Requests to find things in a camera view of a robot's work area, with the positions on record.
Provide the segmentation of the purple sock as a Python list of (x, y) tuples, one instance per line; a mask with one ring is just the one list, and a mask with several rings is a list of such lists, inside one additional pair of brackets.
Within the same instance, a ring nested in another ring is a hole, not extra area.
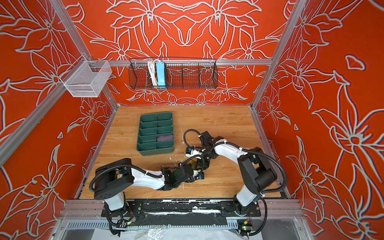
[(157, 142), (167, 142), (167, 141), (173, 141), (173, 140), (174, 140), (173, 134), (161, 135), (157, 137)]

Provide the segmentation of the green divided plastic tray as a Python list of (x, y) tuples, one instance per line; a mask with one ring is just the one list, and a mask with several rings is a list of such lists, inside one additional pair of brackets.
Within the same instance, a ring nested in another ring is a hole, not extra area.
[[(157, 142), (161, 135), (174, 135), (173, 141)], [(175, 150), (173, 113), (144, 114), (140, 117), (137, 151), (144, 157), (170, 154)]]

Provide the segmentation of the clear mesh wall basket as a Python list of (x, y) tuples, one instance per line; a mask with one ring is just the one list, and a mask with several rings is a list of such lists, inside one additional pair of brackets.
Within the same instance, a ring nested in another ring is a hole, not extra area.
[(59, 80), (74, 98), (97, 98), (111, 75), (108, 61), (89, 61), (80, 56)]

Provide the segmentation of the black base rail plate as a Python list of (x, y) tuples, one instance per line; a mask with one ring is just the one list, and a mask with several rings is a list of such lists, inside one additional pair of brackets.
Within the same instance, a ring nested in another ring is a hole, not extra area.
[(201, 227), (237, 229), (260, 220), (258, 204), (241, 206), (234, 199), (136, 199), (119, 210), (105, 204), (101, 216), (114, 228), (129, 226)]

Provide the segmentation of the light blue box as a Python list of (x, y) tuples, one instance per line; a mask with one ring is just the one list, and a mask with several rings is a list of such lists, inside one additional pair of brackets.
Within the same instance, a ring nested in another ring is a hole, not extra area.
[(157, 70), (157, 81), (159, 88), (166, 87), (166, 78), (165, 78), (165, 64), (163, 62), (156, 63)]

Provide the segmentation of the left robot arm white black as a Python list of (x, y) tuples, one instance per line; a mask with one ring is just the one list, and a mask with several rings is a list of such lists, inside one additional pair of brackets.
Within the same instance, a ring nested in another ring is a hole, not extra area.
[(124, 158), (104, 165), (95, 171), (95, 177), (89, 184), (95, 200), (102, 200), (110, 211), (127, 208), (124, 190), (129, 187), (143, 187), (156, 191), (170, 191), (183, 183), (197, 181), (206, 169), (206, 161), (200, 155), (194, 155), (177, 167), (161, 167), (160, 171), (149, 171), (132, 164)]

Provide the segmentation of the green striped sock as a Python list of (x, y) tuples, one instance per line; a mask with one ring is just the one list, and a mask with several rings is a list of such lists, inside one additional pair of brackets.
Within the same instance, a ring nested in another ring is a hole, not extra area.
[(191, 167), (193, 170), (199, 171), (202, 168), (202, 161), (199, 158), (192, 160)]

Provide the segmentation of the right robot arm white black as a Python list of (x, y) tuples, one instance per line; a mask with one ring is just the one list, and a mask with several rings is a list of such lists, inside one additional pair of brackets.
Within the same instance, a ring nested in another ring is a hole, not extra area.
[(222, 137), (213, 138), (208, 132), (200, 133), (195, 129), (186, 130), (183, 141), (187, 146), (188, 159), (182, 164), (197, 160), (196, 173), (189, 178), (191, 182), (202, 179), (210, 161), (219, 156), (238, 164), (244, 186), (234, 196), (232, 207), (229, 209), (231, 213), (245, 216), (251, 205), (263, 200), (265, 194), (281, 192), (287, 186), (288, 178), (283, 167), (259, 147), (244, 149)]

